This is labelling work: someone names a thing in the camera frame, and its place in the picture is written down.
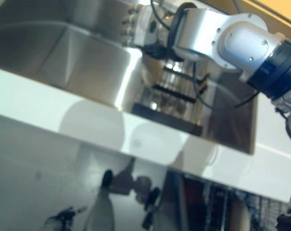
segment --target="stainless steel sink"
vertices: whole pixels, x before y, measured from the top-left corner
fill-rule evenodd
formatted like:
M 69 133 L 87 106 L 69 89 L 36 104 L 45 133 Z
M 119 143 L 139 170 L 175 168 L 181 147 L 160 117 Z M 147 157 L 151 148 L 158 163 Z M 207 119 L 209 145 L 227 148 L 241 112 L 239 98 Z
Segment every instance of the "stainless steel sink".
M 139 1 L 6 0 L 0 7 L 0 68 L 251 153 L 255 103 L 211 112 L 195 100 L 191 82 L 163 70 L 169 61 L 123 48 L 127 2 Z M 189 63 L 172 63 L 172 70 L 191 74 Z M 203 96 L 213 106 L 233 105 L 253 92 L 238 81 L 239 73 L 210 62 L 200 75 L 207 72 Z

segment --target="white countertop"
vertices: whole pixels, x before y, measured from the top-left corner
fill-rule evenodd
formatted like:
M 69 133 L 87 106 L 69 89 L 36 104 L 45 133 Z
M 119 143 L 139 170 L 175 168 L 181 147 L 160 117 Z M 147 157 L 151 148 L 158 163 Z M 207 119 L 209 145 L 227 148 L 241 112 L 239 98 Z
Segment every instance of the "white countertop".
M 0 115 L 287 202 L 291 140 L 259 96 L 255 151 L 247 155 L 0 70 Z

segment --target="yellow wall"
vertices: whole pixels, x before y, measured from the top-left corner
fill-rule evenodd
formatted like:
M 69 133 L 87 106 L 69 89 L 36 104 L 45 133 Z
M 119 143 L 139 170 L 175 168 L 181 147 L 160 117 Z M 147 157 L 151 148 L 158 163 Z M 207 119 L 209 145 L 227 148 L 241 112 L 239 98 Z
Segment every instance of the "yellow wall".
M 233 0 L 202 0 L 225 13 L 238 13 Z M 242 13 L 260 16 L 270 33 L 280 32 L 291 40 L 291 0 L 236 0 Z
M 291 0 L 257 0 L 256 2 L 291 20 Z

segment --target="metal rack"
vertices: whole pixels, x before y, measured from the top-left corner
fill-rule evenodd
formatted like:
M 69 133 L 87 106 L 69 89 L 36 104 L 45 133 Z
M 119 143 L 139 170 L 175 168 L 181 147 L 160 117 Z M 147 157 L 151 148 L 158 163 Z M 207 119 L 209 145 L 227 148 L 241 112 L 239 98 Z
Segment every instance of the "metal rack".
M 205 94 L 207 78 L 205 76 L 206 64 L 198 68 L 200 77 L 199 91 Z M 200 124 L 202 104 L 196 99 L 192 85 L 192 65 L 190 62 L 166 61 L 163 72 L 152 87 L 142 86 L 136 102 L 154 111 L 161 112 L 180 120 Z
M 251 231 L 276 231 L 277 217 L 287 212 L 287 204 L 270 198 L 209 184 L 209 202 L 204 231 L 227 231 L 231 203 L 240 201 L 249 211 Z

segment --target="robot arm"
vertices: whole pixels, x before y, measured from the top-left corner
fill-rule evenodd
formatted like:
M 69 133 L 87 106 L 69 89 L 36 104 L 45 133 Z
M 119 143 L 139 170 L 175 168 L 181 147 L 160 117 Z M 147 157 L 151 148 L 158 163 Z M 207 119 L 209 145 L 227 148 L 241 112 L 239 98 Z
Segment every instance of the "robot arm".
M 211 59 L 226 70 L 241 70 L 241 81 L 288 114 L 283 116 L 291 138 L 291 41 L 281 33 L 269 33 L 260 17 L 225 15 L 198 9 L 193 3 L 183 3 L 173 15 L 165 16 L 153 5 L 135 5 L 124 24 L 125 44 L 155 59 Z

